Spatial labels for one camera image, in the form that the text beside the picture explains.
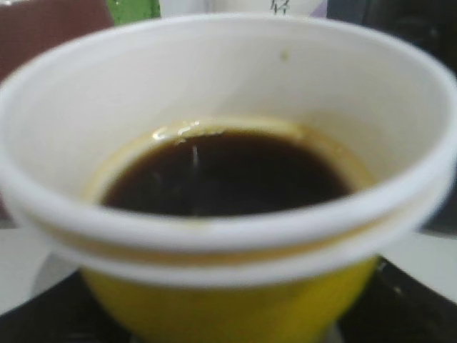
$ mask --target yellow cup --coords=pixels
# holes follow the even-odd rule
[[[105,308],[148,343],[315,343],[363,289],[379,250],[443,201],[457,155],[455,94],[428,55],[333,21],[218,14],[110,29],[1,85],[1,193],[18,224],[80,264]],[[229,218],[81,200],[103,162],[137,137],[259,115],[331,137],[376,184]]]
[[[318,343],[353,303],[376,259],[323,276],[260,287],[151,286],[90,269],[84,279],[142,342]]]

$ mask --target coffee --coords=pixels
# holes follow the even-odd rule
[[[227,128],[152,146],[118,174],[101,203],[149,214],[233,216],[320,204],[354,190],[301,140]]]

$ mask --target red object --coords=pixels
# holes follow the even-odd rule
[[[37,54],[111,25],[105,0],[28,0],[0,5],[0,81]]]

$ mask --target green object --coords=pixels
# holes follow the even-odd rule
[[[159,0],[106,0],[115,25],[160,17]]]

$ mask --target liquid surface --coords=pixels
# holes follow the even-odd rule
[[[293,209],[351,192],[329,163],[286,137],[225,131],[147,151],[118,175],[101,203],[212,217]]]

